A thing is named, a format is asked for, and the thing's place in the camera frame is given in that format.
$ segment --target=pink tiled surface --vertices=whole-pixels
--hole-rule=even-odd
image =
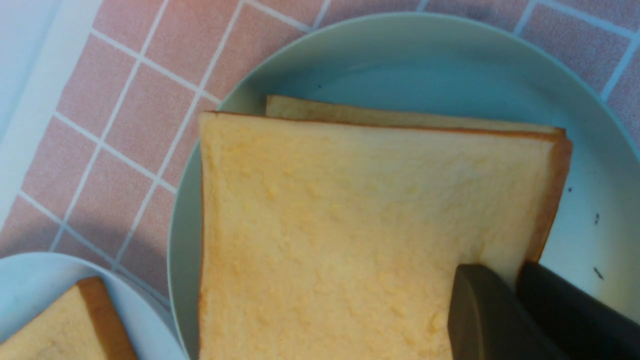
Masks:
[[[636,0],[104,0],[0,232],[0,257],[85,258],[167,306],[166,239],[196,114],[305,33],[397,11],[468,17],[540,46],[640,144]]]

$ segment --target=toast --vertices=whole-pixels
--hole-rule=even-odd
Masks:
[[[100,277],[75,283],[0,345],[2,360],[137,360]]]
[[[446,127],[449,129],[481,129],[509,132],[528,131],[533,133],[564,135],[564,129],[559,127],[526,122],[367,109],[351,105],[296,99],[282,95],[267,96],[266,115],[268,117],[283,119],[318,120],[354,125]]]
[[[564,134],[200,116],[200,359],[451,358],[456,266],[538,260]]]

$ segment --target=plate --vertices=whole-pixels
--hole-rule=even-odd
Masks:
[[[566,128],[574,144],[572,165],[541,263],[640,322],[638,150],[599,96],[542,50],[471,20],[372,15],[329,26],[277,52],[219,109],[262,115],[268,94]],[[196,145],[178,189],[168,251],[173,314],[193,360],[200,175]]]
[[[72,256],[35,252],[0,260],[0,343],[76,281],[100,276],[140,360],[179,360],[184,353],[171,316],[150,295],[114,273]]]

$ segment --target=crumb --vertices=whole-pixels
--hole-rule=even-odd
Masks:
[[[598,271],[597,267],[593,267],[593,271],[596,272],[596,274],[598,274],[598,277],[600,278],[600,280],[604,280],[604,276],[602,276],[602,274]]]

